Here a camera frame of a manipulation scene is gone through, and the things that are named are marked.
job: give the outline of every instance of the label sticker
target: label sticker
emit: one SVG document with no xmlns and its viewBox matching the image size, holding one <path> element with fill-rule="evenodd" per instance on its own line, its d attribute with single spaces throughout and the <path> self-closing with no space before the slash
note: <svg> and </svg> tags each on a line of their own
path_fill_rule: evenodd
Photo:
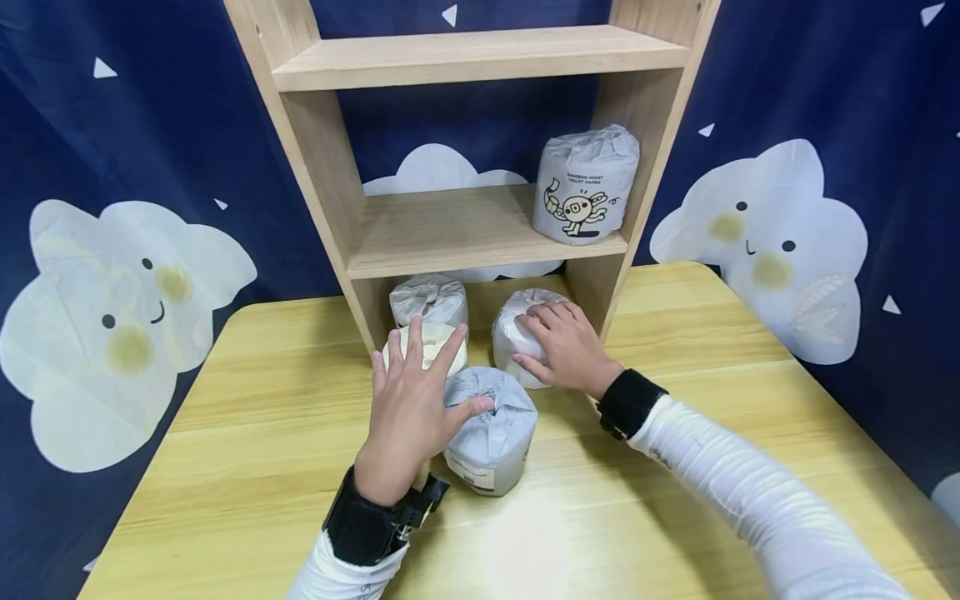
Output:
<svg viewBox="0 0 960 600">
<path fill-rule="evenodd" d="M 455 472 L 457 476 L 466 481 L 468 484 L 472 485 L 477 490 L 483 490 L 485 492 L 493 491 L 492 468 L 474 467 L 447 449 L 444 449 L 444 458 L 446 459 L 446 465 L 450 467 L 450 470 Z"/>
</svg>

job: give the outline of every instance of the right hand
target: right hand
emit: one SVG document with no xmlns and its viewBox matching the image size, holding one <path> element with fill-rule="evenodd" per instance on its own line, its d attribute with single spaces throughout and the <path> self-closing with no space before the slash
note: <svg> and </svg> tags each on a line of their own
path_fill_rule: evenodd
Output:
<svg viewBox="0 0 960 600">
<path fill-rule="evenodd" d="M 543 383 L 583 390 L 599 399 L 623 372 L 607 356 L 583 309 L 573 302 L 547 302 L 516 318 L 543 347 L 543 362 L 528 354 L 514 360 Z"/>
<path fill-rule="evenodd" d="M 353 483 L 360 495 L 380 506 L 394 506 L 410 489 L 420 466 L 436 456 L 471 417 L 493 409 L 489 396 L 475 396 L 447 409 L 446 372 L 467 336 L 456 328 L 427 370 L 423 369 L 422 318 L 410 322 L 406 354 L 400 332 L 390 332 L 390 368 L 373 353 L 373 403 L 370 435 L 354 463 Z"/>
</svg>

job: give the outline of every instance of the finger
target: finger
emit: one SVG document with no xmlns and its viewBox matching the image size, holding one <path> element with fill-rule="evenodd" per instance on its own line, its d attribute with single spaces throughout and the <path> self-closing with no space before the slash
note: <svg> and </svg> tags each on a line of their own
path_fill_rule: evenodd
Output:
<svg viewBox="0 0 960 600">
<path fill-rule="evenodd" d="M 529 354 L 514 354 L 514 360 L 518 365 L 526 369 L 528 372 L 530 372 L 530 374 L 543 383 L 547 385 L 554 385 L 554 383 L 556 383 L 556 377 L 554 377 L 553 370 L 533 356 L 530 356 Z"/>
<path fill-rule="evenodd" d="M 540 319 L 540 322 L 543 323 L 547 329 L 553 329 L 560 325 L 560 318 L 557 317 L 557 313 L 550 310 L 550 307 L 545 304 L 535 304 L 531 306 L 527 309 L 527 314 Z"/>
<path fill-rule="evenodd" d="M 557 315 L 561 323 L 564 321 L 572 321 L 573 313 L 567 310 L 563 304 L 559 302 L 547 302 L 543 306 L 553 311 L 553 314 Z"/>
<path fill-rule="evenodd" d="M 587 319 L 587 315 L 584 314 L 584 309 L 578 306 L 577 304 L 574 304 L 573 302 L 568 300 L 566 302 L 562 302 L 562 305 L 566 310 L 570 311 L 570 314 L 573 315 L 573 318 L 574 320 L 577 321 L 577 323 L 582 323 L 582 324 L 590 323 L 589 319 Z"/>
<path fill-rule="evenodd" d="M 423 317 L 420 315 L 410 320 L 406 364 L 412 369 L 423 369 Z"/>
<path fill-rule="evenodd" d="M 446 374 L 450 371 L 450 365 L 452 365 L 454 359 L 456 359 L 457 352 L 460 351 L 460 345 L 464 342 L 465 337 L 467 337 L 467 326 L 460 324 L 453 330 L 450 337 L 447 338 L 444 347 L 440 348 L 440 351 L 437 352 L 437 358 L 435 358 L 433 364 L 430 365 L 430 372 L 439 372 L 446 378 Z"/>
<path fill-rule="evenodd" d="M 533 334 L 537 341 L 540 342 L 540 345 L 543 345 L 546 336 L 549 335 L 550 331 L 543 326 L 543 323 L 540 319 L 536 317 L 531 317 L 530 315 L 520 315 L 516 318 L 516 322 L 523 325 Z"/>
<path fill-rule="evenodd" d="M 384 386 L 387 385 L 387 368 L 383 366 L 383 354 L 373 353 L 373 399 L 380 396 Z"/>
<path fill-rule="evenodd" d="M 394 329 L 387 339 L 387 352 L 390 354 L 390 367 L 387 368 L 388 377 L 396 377 L 403 371 L 403 352 L 400 351 L 400 332 Z"/>
<path fill-rule="evenodd" d="M 449 420 L 450 429 L 452 429 L 450 437 L 457 435 L 468 420 L 493 410 L 493 406 L 493 398 L 474 396 L 446 411 L 446 418 Z"/>
</svg>

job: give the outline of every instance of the wrist strap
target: wrist strap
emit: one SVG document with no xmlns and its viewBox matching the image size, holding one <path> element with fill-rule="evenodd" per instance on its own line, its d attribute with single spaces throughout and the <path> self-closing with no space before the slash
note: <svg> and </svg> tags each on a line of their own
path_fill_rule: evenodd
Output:
<svg viewBox="0 0 960 600">
<path fill-rule="evenodd" d="M 667 391 L 640 373 L 629 369 L 611 384 L 597 402 L 600 426 L 618 440 L 631 439 Z"/>
<path fill-rule="evenodd" d="M 406 545 L 410 533 L 440 507 L 449 487 L 430 473 L 422 490 L 411 488 L 395 506 L 380 506 L 360 495 L 350 467 L 324 521 L 333 556 L 356 566 L 379 564 Z"/>
<path fill-rule="evenodd" d="M 374 566 L 402 547 L 396 538 L 396 507 L 373 504 L 353 485 L 347 470 L 324 521 L 333 556 L 357 566 Z"/>
</svg>

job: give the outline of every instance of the toilet paper roll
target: toilet paper roll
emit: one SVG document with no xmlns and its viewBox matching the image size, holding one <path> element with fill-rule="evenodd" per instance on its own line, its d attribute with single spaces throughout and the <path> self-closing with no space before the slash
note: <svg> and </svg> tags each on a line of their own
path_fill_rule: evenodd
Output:
<svg viewBox="0 0 960 600">
<path fill-rule="evenodd" d="M 390 309 L 397 327 L 410 324 L 416 315 L 424 323 L 451 327 L 467 322 L 467 291 L 460 281 L 442 275 L 407 279 L 390 293 Z"/>
<path fill-rule="evenodd" d="M 640 144 L 619 125 L 554 137 L 540 156 L 534 229 L 572 246 L 620 229 Z"/>
<path fill-rule="evenodd" d="M 530 372 L 514 361 L 518 352 L 529 354 L 537 360 L 543 357 L 543 348 L 537 338 L 526 327 L 516 322 L 516 317 L 524 315 L 527 309 L 544 302 L 562 302 L 566 300 L 560 294 L 549 290 L 531 288 L 514 292 L 500 309 L 493 323 L 493 362 L 498 369 L 513 375 L 524 388 L 540 390 L 548 388 Z"/>
<path fill-rule="evenodd" d="M 473 367 L 446 380 L 447 408 L 473 396 L 491 397 L 494 409 L 469 419 L 444 449 L 444 458 L 474 491 L 501 496 L 523 474 L 537 407 L 514 378 L 490 367 Z"/>
<path fill-rule="evenodd" d="M 444 347 L 446 340 L 453 335 L 453 327 L 439 323 L 424 323 L 422 325 L 423 334 L 423 368 L 429 369 L 433 361 L 436 360 L 440 348 Z M 407 342 L 410 340 L 410 325 L 400 329 L 400 349 L 403 356 L 407 355 Z M 390 368 L 390 343 L 383 347 L 383 364 L 387 369 Z M 467 341 L 457 349 L 457 356 L 453 359 L 453 364 L 446 372 L 450 377 L 457 371 L 461 371 L 467 366 Z"/>
</svg>

